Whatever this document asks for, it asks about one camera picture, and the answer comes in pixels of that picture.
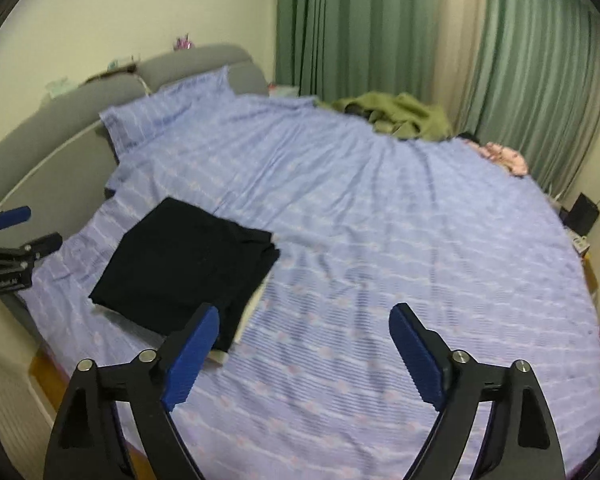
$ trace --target upholstered headboard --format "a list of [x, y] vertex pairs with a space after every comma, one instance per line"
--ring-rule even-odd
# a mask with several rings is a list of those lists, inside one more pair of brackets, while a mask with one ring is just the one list
[[[68, 237], [102, 204], [116, 158], [98, 116], [101, 111], [224, 65], [237, 94], [267, 94], [262, 72], [244, 49], [210, 45], [149, 59], [138, 64], [134, 75], [86, 83], [26, 119], [0, 142], [0, 209], [28, 205], [32, 217], [0, 232], [0, 246], [17, 247], [53, 231]], [[4, 301], [13, 312], [13, 297]], [[32, 321], [23, 319], [26, 313], [14, 313], [34, 332]]]

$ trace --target folded black clothing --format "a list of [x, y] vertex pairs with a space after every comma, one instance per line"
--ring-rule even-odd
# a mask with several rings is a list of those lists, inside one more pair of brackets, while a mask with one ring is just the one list
[[220, 314], [214, 348], [226, 352], [244, 307], [279, 256], [271, 233], [167, 198], [122, 237], [89, 297], [163, 335], [211, 303]]

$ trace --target blue rubber tip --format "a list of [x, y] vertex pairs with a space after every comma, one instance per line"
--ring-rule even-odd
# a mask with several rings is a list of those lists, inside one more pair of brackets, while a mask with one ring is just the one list
[[176, 404], [187, 400], [219, 330], [218, 310], [210, 307], [167, 372], [162, 404], [168, 412], [171, 413]]
[[27, 206], [10, 209], [0, 213], [0, 229], [6, 229], [17, 224], [22, 224], [31, 218], [31, 209]]
[[446, 398], [442, 372], [398, 306], [394, 306], [389, 314], [389, 333], [422, 400], [438, 411], [442, 409]]

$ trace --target metal screw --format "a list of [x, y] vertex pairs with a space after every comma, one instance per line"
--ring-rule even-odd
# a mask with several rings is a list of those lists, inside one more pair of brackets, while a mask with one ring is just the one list
[[516, 368], [518, 370], [520, 370], [521, 372], [531, 371], [531, 365], [522, 359], [519, 359], [518, 361], [516, 361]]
[[155, 350], [142, 350], [138, 354], [138, 359], [140, 359], [143, 363], [150, 363], [155, 359], [156, 353]]
[[471, 357], [464, 350], [456, 350], [451, 354], [451, 357], [456, 363], [467, 363], [471, 360]]
[[91, 370], [92, 366], [93, 361], [91, 359], [83, 359], [78, 363], [78, 370], [80, 370], [81, 372], [86, 372], [88, 370]]

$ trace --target blue bed sheet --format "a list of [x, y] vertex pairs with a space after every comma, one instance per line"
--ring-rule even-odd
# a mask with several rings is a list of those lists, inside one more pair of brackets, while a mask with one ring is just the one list
[[[23, 296], [67, 373], [158, 336], [88, 295], [166, 196], [274, 233], [282, 251], [240, 344], [173, 417], [209, 480], [398, 479], [436, 418], [388, 333], [409, 303], [451, 348], [531, 362], [567, 470], [600, 431], [600, 341], [582, 268], [540, 189], [460, 140], [398, 142], [308, 99], [235, 96], [226, 70], [103, 113], [116, 193]], [[156, 305], [156, 316], [160, 306]], [[480, 410], [457, 478], [469, 478]], [[128, 439], [139, 445], [123, 408]]]

